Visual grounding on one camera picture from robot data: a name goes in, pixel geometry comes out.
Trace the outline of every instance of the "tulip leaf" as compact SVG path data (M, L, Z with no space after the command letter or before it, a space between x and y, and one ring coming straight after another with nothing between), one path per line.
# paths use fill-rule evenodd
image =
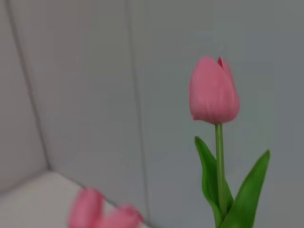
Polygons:
M270 160L266 151L245 178L237 197L220 228L252 228L258 200Z
M216 228L219 228L224 218L222 218L219 209L217 162L207 145L199 137L195 137L195 145L203 167L202 190L205 198L213 209ZM225 192L227 195L227 211L229 211L233 204L233 198L227 183L225 185Z

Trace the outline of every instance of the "tulip stem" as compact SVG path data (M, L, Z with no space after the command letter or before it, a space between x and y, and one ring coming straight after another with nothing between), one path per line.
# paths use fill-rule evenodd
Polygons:
M222 217L224 218L227 214L227 202L225 193L223 126L221 123L215 125L215 139L217 148L218 203Z

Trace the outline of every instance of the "tulip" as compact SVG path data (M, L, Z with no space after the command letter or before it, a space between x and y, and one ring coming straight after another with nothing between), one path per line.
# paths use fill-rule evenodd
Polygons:
M137 228L142 221L142 216L134 207L123 206L101 218L95 228Z
M203 57L196 65L189 86L190 111L194 120L223 124L233 120L240 108L228 63Z
M104 197L95 189L80 190L71 209L69 228L93 228L102 214Z

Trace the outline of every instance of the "pink tulip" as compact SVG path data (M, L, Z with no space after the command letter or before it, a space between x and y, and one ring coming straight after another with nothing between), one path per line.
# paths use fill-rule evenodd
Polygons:
M69 228L93 228L101 217L104 197L95 189L80 190L68 220Z
M233 120L240 101L228 63L203 57L196 65L189 86L190 111L194 120L222 124Z
M137 228L143 221L132 206L119 207L107 217L101 218L95 228Z

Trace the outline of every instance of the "white shelf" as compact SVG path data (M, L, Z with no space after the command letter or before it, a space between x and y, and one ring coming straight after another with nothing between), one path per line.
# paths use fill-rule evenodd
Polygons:
M47 172L0 196L0 227L67 228L66 219L79 189L61 175ZM112 209L106 203L105 212Z

